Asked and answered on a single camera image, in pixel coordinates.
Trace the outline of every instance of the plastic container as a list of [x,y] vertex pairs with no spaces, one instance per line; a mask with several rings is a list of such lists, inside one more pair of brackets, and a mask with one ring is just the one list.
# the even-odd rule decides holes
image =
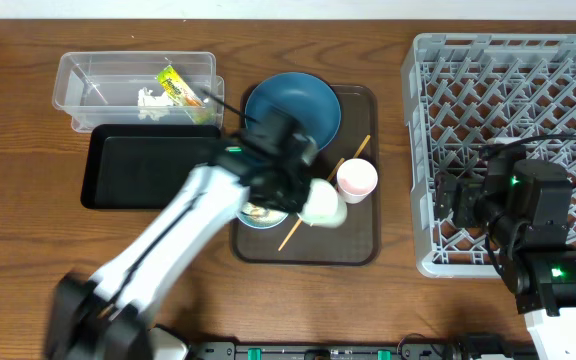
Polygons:
[[158,121],[139,119],[139,110],[144,109],[137,106],[139,90],[145,87],[153,90],[151,95],[163,94],[156,77],[168,65],[197,95],[198,90],[206,89],[223,96],[223,79],[215,75],[215,57],[208,52],[81,52],[62,56],[53,106],[71,115],[72,128],[84,133],[101,124],[192,125],[193,119],[207,111],[214,116],[202,125],[221,127],[223,108],[214,101],[207,101],[204,107],[163,107],[170,113]]
[[[439,171],[481,179],[476,148],[492,138],[576,134],[576,35],[421,34],[401,68],[410,134],[417,268],[429,277],[498,277],[484,236],[433,214]],[[527,146],[568,169],[568,244],[576,248],[576,143]]]

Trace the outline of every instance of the wooden table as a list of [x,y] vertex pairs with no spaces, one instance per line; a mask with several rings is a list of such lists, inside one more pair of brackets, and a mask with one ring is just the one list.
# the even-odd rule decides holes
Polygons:
[[[427,279],[415,267],[411,164],[399,69],[422,32],[576,33],[568,22],[0,21],[0,359],[36,359],[52,290],[90,274],[156,216],[79,203],[88,135],[51,106],[69,51],[201,50],[217,57],[227,100],[252,84],[305,71],[362,84],[378,98],[382,251],[362,268],[248,265],[224,228],[179,279],[158,321],[190,339],[389,342],[493,331],[528,340],[500,281]],[[226,116],[226,127],[237,119]]]

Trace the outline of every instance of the paper cup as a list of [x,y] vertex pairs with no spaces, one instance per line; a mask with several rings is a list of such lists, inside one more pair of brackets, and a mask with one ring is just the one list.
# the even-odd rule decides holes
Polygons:
[[348,204],[357,204],[365,199],[378,181],[377,170],[364,159],[350,159],[337,170],[339,194]]

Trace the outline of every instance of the dish rack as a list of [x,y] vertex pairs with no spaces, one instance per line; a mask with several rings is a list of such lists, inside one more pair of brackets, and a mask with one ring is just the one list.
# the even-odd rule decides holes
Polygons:
[[[498,277],[483,233],[435,219],[434,177],[482,179],[477,149],[492,138],[576,135],[576,35],[420,34],[401,75],[417,268],[428,277]],[[531,143],[527,157],[568,170],[567,243],[576,248],[576,143]]]

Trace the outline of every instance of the green connector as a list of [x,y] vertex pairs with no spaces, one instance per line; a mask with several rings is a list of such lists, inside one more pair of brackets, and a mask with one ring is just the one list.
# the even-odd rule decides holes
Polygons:
[[261,360],[261,349],[248,349],[248,360]]
[[388,350],[379,350],[377,351],[377,360],[390,360],[392,355]]

